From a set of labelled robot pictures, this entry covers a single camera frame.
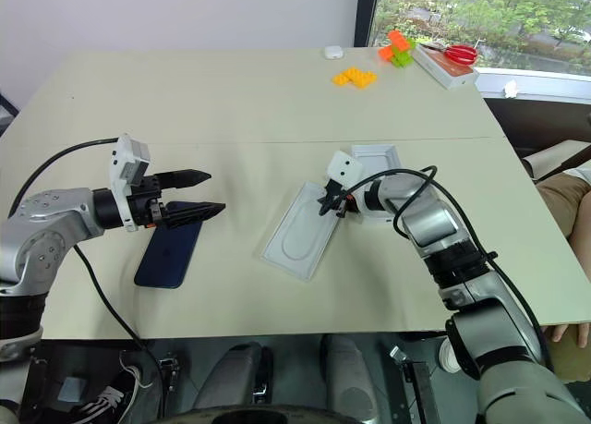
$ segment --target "table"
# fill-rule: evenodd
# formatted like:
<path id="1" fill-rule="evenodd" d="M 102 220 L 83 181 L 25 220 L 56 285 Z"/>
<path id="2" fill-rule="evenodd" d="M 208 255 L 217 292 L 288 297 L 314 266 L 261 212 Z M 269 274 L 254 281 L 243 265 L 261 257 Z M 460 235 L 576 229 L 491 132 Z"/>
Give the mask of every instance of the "table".
<path id="1" fill-rule="evenodd" d="M 371 68 L 378 81 L 362 91 L 330 83 L 351 65 Z M 0 212 L 55 151 L 123 131 L 149 143 L 149 173 L 213 175 L 167 190 L 165 200 L 227 204 L 203 225 L 176 290 L 134 286 L 151 230 L 111 230 L 81 244 L 106 295 L 142 337 L 442 328 L 449 312 L 437 286 L 387 225 L 340 222 L 309 283 L 259 258 L 303 182 L 323 184 L 335 150 L 375 142 L 394 144 L 405 166 L 440 168 L 438 180 L 485 247 L 500 253 L 541 322 L 591 320 L 591 285 L 472 88 L 446 91 L 420 67 L 379 64 L 372 49 L 348 50 L 341 61 L 317 50 L 80 54 L 0 139 Z M 106 187 L 110 151 L 68 155 L 32 191 Z M 47 304 L 45 338 L 126 337 L 73 253 Z"/>

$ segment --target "window frame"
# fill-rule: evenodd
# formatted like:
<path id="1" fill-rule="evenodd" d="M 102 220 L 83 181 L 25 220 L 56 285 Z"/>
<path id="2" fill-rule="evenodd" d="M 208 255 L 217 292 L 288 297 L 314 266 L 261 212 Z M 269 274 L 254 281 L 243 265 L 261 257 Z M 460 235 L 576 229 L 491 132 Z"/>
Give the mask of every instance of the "window frame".
<path id="1" fill-rule="evenodd" d="M 357 0 L 354 47 L 367 47 L 378 0 Z M 591 104 L 591 77 L 535 70 L 477 67 L 476 88 L 483 98 L 505 98 L 504 87 L 517 82 L 517 97 L 533 101 Z"/>

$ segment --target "scissors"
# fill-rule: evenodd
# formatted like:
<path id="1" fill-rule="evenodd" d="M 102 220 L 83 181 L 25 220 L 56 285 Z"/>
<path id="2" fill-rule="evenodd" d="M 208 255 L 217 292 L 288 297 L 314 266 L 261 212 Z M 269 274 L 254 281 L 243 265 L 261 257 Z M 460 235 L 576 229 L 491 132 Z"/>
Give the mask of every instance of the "scissors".
<path id="1" fill-rule="evenodd" d="M 444 46 L 437 43 L 421 43 L 422 46 L 442 52 L 445 57 L 451 59 L 456 64 L 471 66 L 476 62 L 478 52 L 469 45 L 449 45 Z"/>

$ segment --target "black cable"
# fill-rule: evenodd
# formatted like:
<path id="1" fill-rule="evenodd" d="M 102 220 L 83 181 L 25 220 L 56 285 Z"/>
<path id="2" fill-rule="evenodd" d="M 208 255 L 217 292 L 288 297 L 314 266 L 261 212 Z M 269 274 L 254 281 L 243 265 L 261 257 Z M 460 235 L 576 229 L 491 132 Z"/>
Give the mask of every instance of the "black cable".
<path id="1" fill-rule="evenodd" d="M 113 317 L 117 320 L 117 322 L 119 322 L 119 325 L 121 325 L 121 327 L 127 332 L 127 334 L 129 336 L 131 336 L 131 339 L 133 340 L 135 345 L 139 348 L 139 350 L 141 350 L 146 355 L 148 355 L 148 357 L 151 359 L 151 362 L 154 364 L 154 367 L 156 367 L 158 369 L 158 377 L 160 378 L 160 385 L 163 387 L 163 390 L 164 390 L 164 375 L 163 375 L 162 368 L 160 367 L 160 364 L 158 363 L 158 360 L 156 359 L 154 354 L 149 350 L 149 348 L 146 347 L 141 342 L 141 339 L 133 331 L 133 329 L 131 327 L 129 327 L 129 325 L 125 322 L 125 320 L 123 318 L 121 318 L 121 316 L 119 316 L 119 313 L 117 313 L 117 311 L 113 308 L 113 306 L 109 302 L 109 299 L 107 299 L 107 296 L 104 294 L 103 290 L 101 289 L 101 285 L 99 284 L 99 282 L 96 279 L 96 274 L 94 274 L 94 270 L 92 269 L 92 266 L 90 265 L 88 258 L 82 252 L 82 250 L 80 249 L 80 247 L 78 245 L 74 246 L 74 251 L 76 251 L 78 256 L 80 256 L 80 259 L 82 260 L 82 262 L 84 262 L 84 265 L 86 266 L 86 270 L 89 271 L 90 280 L 92 281 L 92 285 L 94 285 L 94 288 L 96 289 L 96 292 L 99 294 L 99 298 L 103 302 L 104 306 L 107 307 L 107 310 L 109 310 L 109 313 L 111 313 L 111 315 L 113 315 Z M 164 391 L 163 391 L 163 394 L 160 397 L 158 419 L 164 418 L 165 410 L 166 410 L 166 395 L 164 394 Z"/>
<path id="2" fill-rule="evenodd" d="M 61 158 L 62 156 L 66 156 L 68 153 L 71 153 L 73 151 L 80 150 L 85 147 L 90 147 L 92 145 L 114 144 L 116 142 L 117 142 L 117 138 L 91 140 L 89 142 L 82 142 L 81 144 L 73 145 L 72 147 L 68 147 L 65 150 L 61 150 L 59 153 L 56 153 L 54 156 L 52 156 L 47 161 L 45 161 L 43 164 L 41 164 L 39 167 L 37 167 L 37 170 L 35 170 L 32 173 L 32 175 L 29 176 L 29 179 L 27 179 L 25 181 L 25 183 L 22 185 L 22 187 L 18 191 L 17 196 L 13 200 L 12 206 L 10 206 L 10 211 L 8 212 L 8 217 L 15 214 L 15 212 L 17 211 L 18 205 L 20 204 L 23 197 L 25 196 L 25 193 L 27 193 L 27 190 L 29 189 L 29 187 L 31 186 L 33 181 L 35 179 L 37 179 L 39 177 L 39 175 L 41 173 L 43 173 L 43 171 L 45 171 L 45 169 L 47 167 L 49 167 L 51 164 L 53 164 L 59 158 Z"/>
<path id="3" fill-rule="evenodd" d="M 22 185 L 22 187 L 18 191 L 17 196 L 14 198 L 14 200 L 12 202 L 12 206 L 10 207 L 10 211 L 8 212 L 8 217 L 12 216 L 17 211 L 20 202 L 22 201 L 23 197 L 25 196 L 25 193 L 27 193 L 27 190 L 29 190 L 30 186 L 35 181 L 35 179 L 37 179 L 39 177 L 39 175 L 41 173 L 43 173 L 43 171 L 45 171 L 45 169 L 47 169 L 47 167 L 49 167 L 51 164 L 53 164 L 59 158 L 66 156 L 68 153 L 71 153 L 76 150 L 84 149 L 86 147 L 91 147 L 94 145 L 103 145 L 103 144 L 114 144 L 117 142 L 117 140 L 118 140 L 118 138 L 91 140 L 88 142 L 82 142 L 81 144 L 73 145 L 71 147 L 68 147 L 67 149 L 61 150 L 60 152 L 56 153 L 54 156 L 52 156 L 47 161 L 45 161 L 43 164 L 41 164 L 39 167 L 37 167 L 37 169 L 32 173 L 32 175 L 30 175 L 29 178 L 25 181 L 25 183 Z M 127 334 L 129 334 L 129 336 L 131 337 L 131 339 L 133 340 L 135 345 L 138 347 L 138 349 L 142 352 L 145 352 L 146 355 L 148 355 L 151 362 L 154 364 L 154 367 L 158 371 L 158 377 L 160 379 L 160 385 L 161 385 L 161 389 L 162 389 L 160 404 L 158 407 L 159 408 L 158 409 L 158 419 L 164 418 L 164 414 L 166 412 L 167 391 L 166 391 L 166 387 L 164 385 L 163 371 L 162 371 L 162 368 L 160 367 L 160 364 L 158 363 L 158 360 L 152 354 L 152 352 L 149 350 L 149 348 L 146 347 L 141 342 L 141 340 L 139 339 L 139 336 L 131 329 L 131 327 L 129 327 L 129 325 L 127 325 L 127 323 L 123 320 L 123 318 L 121 318 L 119 316 L 119 314 L 113 308 L 113 306 L 111 305 L 111 303 L 109 302 L 107 297 L 104 295 L 104 292 L 101 289 L 101 286 L 99 285 L 99 282 L 96 279 L 96 276 L 94 274 L 94 270 L 92 269 L 92 266 L 90 265 L 89 260 L 86 258 L 86 256 L 82 252 L 82 250 L 78 246 L 74 246 L 74 250 L 76 251 L 76 253 L 80 257 L 80 259 L 82 260 L 84 265 L 86 266 L 86 269 L 88 270 L 88 272 L 90 274 L 90 279 L 92 280 L 92 284 L 94 285 L 94 288 L 96 289 L 97 293 L 99 294 L 99 297 L 101 298 L 101 301 L 103 302 L 104 306 L 107 308 L 107 310 L 109 310 L 109 312 L 113 315 L 113 317 L 117 320 L 117 322 L 119 322 L 119 324 L 121 325 L 121 327 L 123 327 L 123 329 L 127 332 Z"/>
<path id="4" fill-rule="evenodd" d="M 430 175 L 425 175 L 424 173 L 421 173 L 421 172 L 427 171 L 427 170 L 431 170 L 431 174 Z M 550 357 L 550 353 L 549 353 L 549 350 L 548 350 L 548 344 L 546 342 L 546 338 L 544 337 L 544 333 L 542 332 L 542 328 L 540 327 L 539 322 L 537 321 L 536 315 L 534 314 L 534 311 L 531 309 L 531 307 L 529 306 L 529 304 L 525 300 L 524 296 L 519 291 L 519 289 L 517 288 L 517 286 L 513 283 L 513 281 L 509 278 L 509 276 L 507 275 L 507 273 L 505 273 L 502 270 L 502 268 L 499 266 L 499 264 L 497 264 L 494 261 L 493 255 L 491 253 L 488 253 L 484 249 L 482 243 L 480 242 L 480 239 L 478 238 L 478 235 L 476 234 L 476 230 L 472 226 L 472 223 L 470 222 L 470 219 L 465 214 L 464 209 L 462 209 L 462 206 L 459 204 L 459 202 L 452 196 L 452 194 L 444 186 L 442 186 L 439 182 L 437 182 L 434 179 L 434 176 L 437 173 L 437 167 L 434 167 L 434 166 L 427 167 L 427 168 L 422 169 L 421 172 L 418 172 L 416 170 L 410 170 L 410 169 L 407 169 L 407 168 L 393 168 L 391 170 L 386 170 L 386 171 L 383 171 L 383 172 L 379 172 L 379 173 L 377 173 L 375 175 L 369 176 L 369 177 L 367 177 L 367 178 L 359 181 L 357 184 L 355 184 L 354 186 L 352 186 L 348 190 L 343 191 L 341 193 L 341 195 L 339 195 L 339 197 L 335 200 L 335 204 L 338 204 L 340 201 L 344 200 L 348 195 L 351 195 L 353 192 L 355 192 L 356 190 L 362 188 L 366 184 L 368 184 L 370 182 L 373 182 L 374 180 L 378 179 L 379 177 L 383 177 L 383 176 L 392 176 L 392 175 L 406 174 L 406 175 L 418 176 L 421 179 L 423 179 L 425 181 L 425 183 L 409 198 L 409 200 L 415 200 L 416 198 L 418 198 L 418 196 L 420 195 L 420 193 L 429 184 L 432 185 L 433 187 L 435 187 L 437 190 L 439 190 L 443 194 L 443 196 L 445 196 L 445 198 L 447 198 L 447 200 L 452 204 L 452 206 L 454 207 L 454 209 L 458 212 L 458 214 L 462 218 L 462 221 L 465 224 L 466 230 L 468 231 L 469 235 L 472 237 L 472 240 L 474 241 L 474 244 L 475 244 L 476 248 L 478 249 L 478 251 L 480 253 L 482 253 L 483 256 L 486 257 L 486 260 L 487 260 L 488 264 L 494 269 L 495 272 L 497 272 L 497 274 L 501 277 L 501 280 L 515 294 L 515 297 L 517 298 L 517 300 L 519 301 L 519 303 L 524 308 L 525 314 L 527 315 L 527 317 L 529 318 L 529 320 L 532 323 L 532 326 L 534 327 L 534 332 L 536 333 L 537 340 L 539 341 L 540 350 L 542 352 L 542 357 L 544 358 L 544 362 L 546 364 L 546 368 L 548 370 L 550 370 L 550 371 L 553 372 L 554 371 L 554 365 L 552 364 L 552 359 Z M 396 222 L 397 222 L 398 218 L 400 218 L 400 216 L 402 215 L 403 211 L 409 205 L 410 205 L 410 203 L 405 203 L 400 208 L 400 210 L 398 210 L 398 212 L 396 213 L 396 218 L 394 218 L 394 228 L 396 228 Z M 408 238 L 408 235 L 405 234 L 404 232 L 399 232 L 399 233 L 402 233 L 402 236 L 403 237 Z"/>

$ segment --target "black smartphone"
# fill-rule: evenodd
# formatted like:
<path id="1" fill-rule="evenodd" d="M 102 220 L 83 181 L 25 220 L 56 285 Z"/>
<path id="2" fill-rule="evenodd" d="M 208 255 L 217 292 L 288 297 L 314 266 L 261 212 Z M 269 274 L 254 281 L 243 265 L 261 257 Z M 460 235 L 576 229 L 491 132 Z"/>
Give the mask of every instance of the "black smartphone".
<path id="1" fill-rule="evenodd" d="M 167 210 L 194 205 L 192 202 L 171 201 Z M 156 227 L 139 264 L 134 282 L 142 287 L 177 288 L 193 256 L 201 223 L 168 229 Z"/>

